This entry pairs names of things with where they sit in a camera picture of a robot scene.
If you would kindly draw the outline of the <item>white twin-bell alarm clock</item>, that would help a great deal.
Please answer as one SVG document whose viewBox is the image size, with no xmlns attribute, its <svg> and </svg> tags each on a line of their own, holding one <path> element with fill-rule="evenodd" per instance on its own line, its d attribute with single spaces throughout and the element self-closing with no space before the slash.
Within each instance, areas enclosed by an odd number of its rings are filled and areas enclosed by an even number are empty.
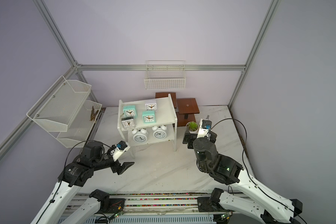
<svg viewBox="0 0 336 224">
<path fill-rule="evenodd" d="M 148 140 L 148 132 L 145 128 L 132 130 L 133 140 L 137 143 L 145 143 Z"/>
<path fill-rule="evenodd" d="M 153 136 L 156 139 L 165 139 L 168 136 L 168 128 L 166 125 L 153 126 L 152 127 Z"/>
</svg>

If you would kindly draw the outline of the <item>mint square alarm clock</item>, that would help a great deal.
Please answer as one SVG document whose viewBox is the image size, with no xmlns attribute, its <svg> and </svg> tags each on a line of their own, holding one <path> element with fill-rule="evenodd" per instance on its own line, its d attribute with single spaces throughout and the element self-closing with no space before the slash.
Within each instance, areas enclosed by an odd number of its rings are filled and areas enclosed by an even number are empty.
<svg viewBox="0 0 336 224">
<path fill-rule="evenodd" d="M 153 110 L 143 111 L 142 119 L 145 124 L 156 123 L 155 111 Z"/>
</svg>

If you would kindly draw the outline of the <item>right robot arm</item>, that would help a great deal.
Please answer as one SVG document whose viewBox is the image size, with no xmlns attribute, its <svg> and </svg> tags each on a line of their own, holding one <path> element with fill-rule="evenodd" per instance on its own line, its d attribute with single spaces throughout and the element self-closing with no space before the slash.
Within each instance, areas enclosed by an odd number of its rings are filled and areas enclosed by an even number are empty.
<svg viewBox="0 0 336 224">
<path fill-rule="evenodd" d="M 218 211 L 237 211 L 263 224 L 297 224 L 302 212 L 302 202 L 287 199 L 269 190 L 251 177 L 236 160 L 219 154 L 208 137 L 185 133 L 183 144 L 193 149 L 199 171 L 208 174 L 216 182 L 237 188 L 248 199 L 236 197 L 227 191 L 215 188 L 209 198 L 209 206 Z"/>
</svg>

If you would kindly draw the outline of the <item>lavender square alarm clock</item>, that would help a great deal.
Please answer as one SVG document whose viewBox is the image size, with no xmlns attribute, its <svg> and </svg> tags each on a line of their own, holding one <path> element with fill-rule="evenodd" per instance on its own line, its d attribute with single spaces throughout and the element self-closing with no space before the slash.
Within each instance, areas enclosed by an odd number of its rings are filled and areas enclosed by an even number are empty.
<svg viewBox="0 0 336 224">
<path fill-rule="evenodd" d="M 158 111 L 157 101 L 156 100 L 147 100 L 145 102 L 145 109 L 147 111 L 155 111 L 155 112 L 157 112 Z"/>
</svg>

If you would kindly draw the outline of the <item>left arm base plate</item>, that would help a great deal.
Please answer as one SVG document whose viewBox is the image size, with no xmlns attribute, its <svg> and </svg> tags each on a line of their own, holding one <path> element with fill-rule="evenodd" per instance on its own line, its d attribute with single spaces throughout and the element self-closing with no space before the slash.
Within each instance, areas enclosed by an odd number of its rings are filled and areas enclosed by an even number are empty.
<svg viewBox="0 0 336 224">
<path fill-rule="evenodd" d="M 98 213 L 116 214 L 123 210 L 125 205 L 124 198 L 109 198 L 100 202 Z"/>
</svg>

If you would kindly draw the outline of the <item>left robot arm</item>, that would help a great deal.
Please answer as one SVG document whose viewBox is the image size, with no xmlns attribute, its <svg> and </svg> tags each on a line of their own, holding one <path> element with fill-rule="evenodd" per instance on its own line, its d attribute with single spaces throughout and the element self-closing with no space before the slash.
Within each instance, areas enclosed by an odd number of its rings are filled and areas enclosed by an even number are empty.
<svg viewBox="0 0 336 224">
<path fill-rule="evenodd" d="M 82 143 L 83 149 L 74 161 L 70 164 L 65 162 L 53 193 L 33 219 L 33 224 L 53 224 L 66 208 L 66 203 L 71 201 L 95 171 L 110 168 L 113 173 L 121 175 L 134 165 L 133 162 L 120 164 L 118 161 L 130 149 L 125 141 L 108 146 L 108 151 L 105 150 L 106 144 L 99 141 L 87 140 Z"/>
</svg>

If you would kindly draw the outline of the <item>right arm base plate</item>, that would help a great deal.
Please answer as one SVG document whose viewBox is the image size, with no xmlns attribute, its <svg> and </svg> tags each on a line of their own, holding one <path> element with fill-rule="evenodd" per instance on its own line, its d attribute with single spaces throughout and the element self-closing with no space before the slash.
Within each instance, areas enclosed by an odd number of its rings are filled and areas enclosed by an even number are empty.
<svg viewBox="0 0 336 224">
<path fill-rule="evenodd" d="M 199 212 L 229 212 L 220 204 L 220 199 L 210 197 L 198 197 L 197 207 Z"/>
</svg>

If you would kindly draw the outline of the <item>clear grey square clock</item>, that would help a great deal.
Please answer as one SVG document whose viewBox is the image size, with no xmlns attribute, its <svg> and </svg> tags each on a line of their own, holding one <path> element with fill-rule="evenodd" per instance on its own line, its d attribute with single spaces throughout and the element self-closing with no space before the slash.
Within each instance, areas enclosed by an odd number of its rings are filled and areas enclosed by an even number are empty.
<svg viewBox="0 0 336 224">
<path fill-rule="evenodd" d="M 136 127 L 134 117 L 124 117 L 121 119 L 121 124 L 125 130 L 134 129 Z"/>
</svg>

